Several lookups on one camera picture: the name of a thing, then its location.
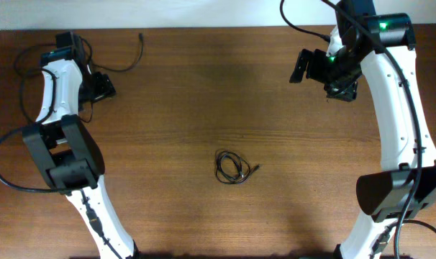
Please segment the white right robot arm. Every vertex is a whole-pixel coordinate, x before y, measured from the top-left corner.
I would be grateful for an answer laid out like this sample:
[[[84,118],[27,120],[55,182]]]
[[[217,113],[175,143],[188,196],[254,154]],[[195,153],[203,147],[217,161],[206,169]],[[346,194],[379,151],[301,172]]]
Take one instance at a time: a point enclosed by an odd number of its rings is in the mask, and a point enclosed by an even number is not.
[[[356,183],[360,214],[334,258],[379,258],[401,229],[436,202],[436,147],[416,77],[414,28],[405,13],[379,15],[371,0],[333,4],[337,24],[326,51],[302,50],[292,83],[320,82],[327,97],[354,101],[367,80],[381,138],[381,171]]]

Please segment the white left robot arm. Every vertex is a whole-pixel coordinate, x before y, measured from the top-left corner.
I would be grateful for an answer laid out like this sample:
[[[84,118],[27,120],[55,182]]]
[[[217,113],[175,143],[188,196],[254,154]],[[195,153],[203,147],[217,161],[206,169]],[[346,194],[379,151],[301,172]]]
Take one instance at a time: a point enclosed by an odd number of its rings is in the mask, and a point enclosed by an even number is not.
[[[56,49],[42,54],[42,108],[22,137],[47,186],[64,195],[83,218],[100,258],[137,258],[105,187],[103,155],[79,117],[83,104],[115,95],[108,75],[93,72],[83,39],[56,35]]]

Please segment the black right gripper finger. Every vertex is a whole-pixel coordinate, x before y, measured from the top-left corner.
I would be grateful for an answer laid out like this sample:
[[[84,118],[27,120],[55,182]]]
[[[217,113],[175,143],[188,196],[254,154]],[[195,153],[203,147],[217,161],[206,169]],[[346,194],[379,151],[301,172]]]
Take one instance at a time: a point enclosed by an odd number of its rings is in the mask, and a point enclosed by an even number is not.
[[[345,85],[325,84],[324,90],[328,99],[351,102],[357,97],[358,82],[354,81]]]
[[[303,49],[296,60],[294,71],[290,76],[290,83],[301,83],[304,77],[304,73],[307,70],[307,66],[310,60],[313,58],[314,53],[312,51]]]

